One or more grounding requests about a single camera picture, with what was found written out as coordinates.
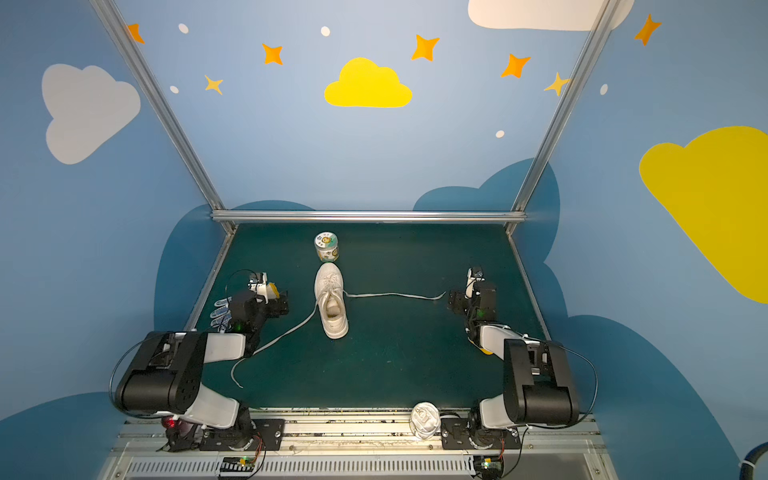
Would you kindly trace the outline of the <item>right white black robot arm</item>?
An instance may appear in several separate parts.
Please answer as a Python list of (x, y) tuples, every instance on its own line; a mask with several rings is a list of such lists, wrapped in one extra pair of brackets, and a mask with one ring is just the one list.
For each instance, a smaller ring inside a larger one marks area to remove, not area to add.
[(507, 435), (521, 426), (566, 429), (592, 414), (599, 376), (593, 375), (592, 398), (583, 409), (569, 364), (577, 353), (498, 322), (493, 283), (472, 277), (464, 289), (449, 291), (447, 301), (448, 308), (463, 317), (468, 341), (503, 364), (501, 392), (479, 400), (469, 413), (466, 431), (473, 447), (503, 446)]

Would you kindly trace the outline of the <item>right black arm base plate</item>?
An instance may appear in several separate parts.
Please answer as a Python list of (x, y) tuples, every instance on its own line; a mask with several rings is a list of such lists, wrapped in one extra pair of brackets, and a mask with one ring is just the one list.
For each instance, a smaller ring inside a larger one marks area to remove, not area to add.
[(485, 429), (472, 426), (468, 418), (448, 416), (441, 418), (438, 431), (444, 450), (498, 450), (521, 448), (517, 430)]

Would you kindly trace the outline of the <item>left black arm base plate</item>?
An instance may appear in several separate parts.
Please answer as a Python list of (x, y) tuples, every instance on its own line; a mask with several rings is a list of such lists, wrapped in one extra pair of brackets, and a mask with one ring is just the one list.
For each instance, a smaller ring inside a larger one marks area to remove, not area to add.
[(251, 419), (238, 422), (228, 429), (206, 429), (199, 442), (200, 451), (277, 451), (280, 449), (285, 420), (278, 418)]

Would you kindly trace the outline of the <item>white sneaker shoe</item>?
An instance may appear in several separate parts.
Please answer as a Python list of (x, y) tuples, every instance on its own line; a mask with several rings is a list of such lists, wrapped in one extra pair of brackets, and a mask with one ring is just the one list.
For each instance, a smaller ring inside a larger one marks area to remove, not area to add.
[(348, 333), (348, 317), (344, 303), (343, 276), (333, 263), (324, 263), (314, 282), (316, 304), (325, 334), (333, 340)]

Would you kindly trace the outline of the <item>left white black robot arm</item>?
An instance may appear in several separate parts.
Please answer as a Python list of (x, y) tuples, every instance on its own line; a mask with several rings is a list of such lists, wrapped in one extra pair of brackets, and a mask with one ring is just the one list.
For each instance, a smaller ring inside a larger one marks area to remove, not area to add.
[(139, 419), (158, 419), (168, 452), (277, 451), (285, 422), (252, 418), (249, 407), (204, 385), (204, 366), (256, 353), (267, 320), (289, 313), (288, 295), (269, 283), (236, 293), (232, 324), (223, 333), (153, 331), (129, 349), (122, 378), (110, 377), (113, 406)]

